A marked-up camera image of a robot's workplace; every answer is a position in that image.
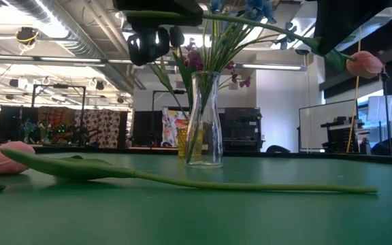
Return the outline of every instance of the pink tulip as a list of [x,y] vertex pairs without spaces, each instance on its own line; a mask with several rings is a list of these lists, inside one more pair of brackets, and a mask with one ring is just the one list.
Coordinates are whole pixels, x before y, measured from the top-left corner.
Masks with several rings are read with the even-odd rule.
[[346,67],[354,76],[371,79],[376,77],[383,68],[382,62],[367,51],[359,51],[352,55],[356,61],[347,61]]

